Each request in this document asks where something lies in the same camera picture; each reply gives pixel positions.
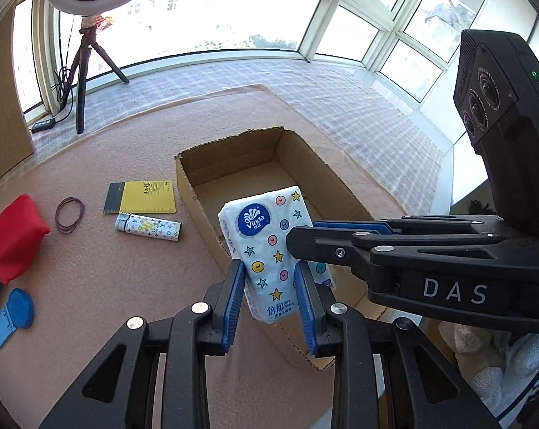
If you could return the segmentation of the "white gloved hand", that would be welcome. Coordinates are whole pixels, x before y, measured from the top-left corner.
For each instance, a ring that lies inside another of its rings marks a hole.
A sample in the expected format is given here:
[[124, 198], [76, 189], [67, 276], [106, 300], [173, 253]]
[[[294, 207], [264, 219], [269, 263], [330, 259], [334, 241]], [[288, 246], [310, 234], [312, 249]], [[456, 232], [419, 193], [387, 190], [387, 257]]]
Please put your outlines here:
[[539, 393], [539, 334], [513, 333], [463, 324], [442, 324], [460, 374], [506, 428], [527, 400]]

